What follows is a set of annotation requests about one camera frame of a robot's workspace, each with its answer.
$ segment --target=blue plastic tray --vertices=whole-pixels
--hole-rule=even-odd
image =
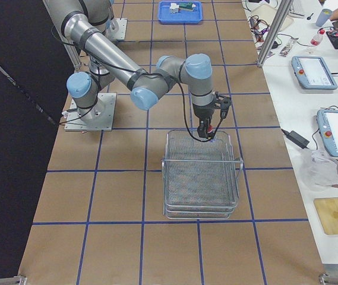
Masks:
[[[192,11],[179,9],[178,13],[170,13],[171,3],[192,2],[195,8]],[[161,1],[158,8],[158,20],[163,24],[192,23],[197,24],[203,20],[202,4],[199,1]]]

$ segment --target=wooden cutting board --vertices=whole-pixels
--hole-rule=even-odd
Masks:
[[[314,200],[319,219],[327,235],[338,235],[338,218],[333,213],[338,211],[338,198],[317,198]]]

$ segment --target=wire basket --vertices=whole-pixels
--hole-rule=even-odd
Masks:
[[[218,131],[212,141],[199,142],[187,131],[170,131],[162,163],[164,215],[227,219],[238,204],[236,165],[239,173],[242,159],[233,159],[227,133]]]

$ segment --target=white table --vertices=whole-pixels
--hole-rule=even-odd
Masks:
[[[275,0],[271,0],[272,5],[276,4]],[[302,4],[306,15],[312,16],[311,20],[305,18],[294,18],[293,24],[281,31],[280,33],[289,34],[298,37],[299,42],[307,45],[313,35],[318,31],[315,21],[322,9],[317,0],[302,0]],[[259,4],[248,3],[248,7],[253,10]],[[334,10],[338,7],[337,0],[328,0],[325,7]],[[331,22],[327,22],[324,26],[331,26]],[[295,44],[287,57],[279,55],[282,47],[290,39],[286,36],[280,36],[283,44],[272,51],[275,53],[268,58],[263,66],[266,81],[273,99],[277,117],[280,126],[287,131],[296,131],[310,141],[309,148],[315,149],[315,144],[311,138],[312,133],[317,129],[315,116],[317,110],[321,107],[329,107],[331,105],[338,106],[338,89],[335,91],[310,91],[303,90],[294,76],[291,67],[291,58],[295,55],[310,55],[306,53],[306,47]],[[327,63],[331,72],[338,72],[338,50],[335,50],[324,36],[324,40],[317,47],[313,56],[322,56]],[[323,147],[319,134],[314,135],[318,141],[319,148]],[[318,214],[313,205],[315,198],[338,197],[338,188],[324,187],[322,191],[313,191],[306,186],[302,180],[300,169],[302,165],[301,149],[289,140],[286,140],[289,156],[295,171],[302,199],[309,218],[309,222],[314,234],[315,242],[323,264],[338,264],[338,235],[326,235],[318,218]]]

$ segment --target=power adapter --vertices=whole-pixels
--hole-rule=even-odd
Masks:
[[[279,44],[278,44],[276,41],[274,41],[274,43],[273,43],[273,45],[271,46],[271,48],[272,48],[272,49],[276,49],[276,48],[278,48],[278,46],[279,46]]]
[[[291,140],[293,143],[298,145],[300,148],[307,148],[307,145],[309,143],[308,140],[306,140],[303,136],[299,135],[295,131],[285,131],[284,129],[281,129],[281,131],[285,134],[286,138]]]

